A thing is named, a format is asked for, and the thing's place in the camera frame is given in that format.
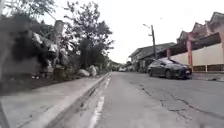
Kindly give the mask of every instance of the distant vehicle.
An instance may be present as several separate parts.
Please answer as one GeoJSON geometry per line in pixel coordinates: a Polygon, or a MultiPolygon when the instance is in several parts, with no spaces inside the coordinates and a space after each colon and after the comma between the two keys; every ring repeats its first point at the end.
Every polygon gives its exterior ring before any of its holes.
{"type": "Polygon", "coordinates": [[[125,67],[120,67],[119,68],[119,72],[125,72],[126,71],[126,68],[125,67]]]}
{"type": "Polygon", "coordinates": [[[163,76],[167,79],[183,78],[187,79],[191,76],[191,69],[184,64],[171,59],[155,60],[148,66],[149,76],[163,76]]]}

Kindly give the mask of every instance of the street lamp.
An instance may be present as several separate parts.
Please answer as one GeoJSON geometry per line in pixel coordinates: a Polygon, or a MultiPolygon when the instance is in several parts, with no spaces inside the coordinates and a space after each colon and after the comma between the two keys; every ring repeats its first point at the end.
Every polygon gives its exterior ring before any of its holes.
{"type": "Polygon", "coordinates": [[[143,24],[143,26],[147,27],[148,29],[151,29],[151,31],[152,31],[151,35],[150,34],[148,34],[148,35],[149,36],[152,36],[154,58],[157,59],[157,55],[156,55],[156,43],[155,43],[155,34],[154,34],[154,30],[153,30],[153,25],[151,25],[151,27],[149,27],[146,24],[143,24]]]}

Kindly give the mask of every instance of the curb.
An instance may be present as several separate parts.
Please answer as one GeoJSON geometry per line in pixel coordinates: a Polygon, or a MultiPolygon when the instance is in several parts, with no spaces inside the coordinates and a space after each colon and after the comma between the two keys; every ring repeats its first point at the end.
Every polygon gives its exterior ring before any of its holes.
{"type": "Polygon", "coordinates": [[[71,117],[78,108],[83,105],[83,102],[92,94],[92,92],[109,76],[110,73],[107,73],[91,85],[80,89],[75,94],[65,97],[51,109],[22,128],[61,128],[63,122],[71,117]]]}
{"type": "Polygon", "coordinates": [[[193,80],[204,80],[204,81],[214,81],[214,82],[224,82],[221,78],[192,78],[193,80]]]}

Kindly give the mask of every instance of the white sky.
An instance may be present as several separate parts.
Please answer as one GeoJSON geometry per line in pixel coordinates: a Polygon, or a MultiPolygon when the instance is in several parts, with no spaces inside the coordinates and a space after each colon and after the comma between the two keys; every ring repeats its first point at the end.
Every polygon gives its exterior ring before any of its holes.
{"type": "MultiPolygon", "coordinates": [[[[143,24],[154,25],[156,44],[176,42],[181,30],[191,31],[195,22],[204,24],[214,11],[224,13],[223,0],[78,0],[94,1],[99,4],[101,19],[113,31],[114,49],[109,57],[125,63],[137,48],[152,45],[147,36],[151,30],[143,24]]],[[[55,0],[56,5],[66,6],[66,1],[55,0]]],[[[63,19],[65,12],[56,9],[53,16],[63,19]]],[[[54,20],[46,16],[45,21],[54,20]]]]}

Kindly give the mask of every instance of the white wall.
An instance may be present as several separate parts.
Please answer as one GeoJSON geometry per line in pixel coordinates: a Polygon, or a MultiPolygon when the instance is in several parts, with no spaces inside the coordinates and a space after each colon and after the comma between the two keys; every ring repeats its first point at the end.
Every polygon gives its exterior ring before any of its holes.
{"type": "Polygon", "coordinates": [[[188,54],[187,53],[182,53],[182,54],[171,56],[171,59],[175,60],[177,62],[180,62],[182,64],[188,65],[188,54]]]}
{"type": "MultiPolygon", "coordinates": [[[[171,59],[188,64],[188,53],[171,56],[171,59]]],[[[192,51],[193,66],[224,64],[222,44],[215,44],[192,51]]]]}
{"type": "Polygon", "coordinates": [[[216,44],[192,51],[193,65],[224,64],[222,44],[216,44]]]}

